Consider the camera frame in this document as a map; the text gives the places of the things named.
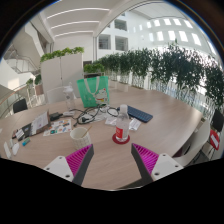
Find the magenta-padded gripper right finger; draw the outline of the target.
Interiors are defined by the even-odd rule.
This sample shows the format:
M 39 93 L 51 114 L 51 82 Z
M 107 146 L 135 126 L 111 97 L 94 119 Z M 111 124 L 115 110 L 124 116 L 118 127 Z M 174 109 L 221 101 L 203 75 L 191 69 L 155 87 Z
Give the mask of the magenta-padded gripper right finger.
M 139 169 L 143 185 L 159 180 L 182 169 L 168 154 L 157 154 L 133 143 L 131 153 Z

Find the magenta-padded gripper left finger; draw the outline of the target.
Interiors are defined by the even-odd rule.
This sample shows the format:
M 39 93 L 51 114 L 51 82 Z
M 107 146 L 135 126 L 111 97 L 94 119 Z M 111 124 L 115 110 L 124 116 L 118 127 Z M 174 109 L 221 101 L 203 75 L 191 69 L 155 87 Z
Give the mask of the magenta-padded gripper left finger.
M 94 148 L 90 144 L 67 157 L 56 157 L 44 170 L 81 186 L 93 155 Z

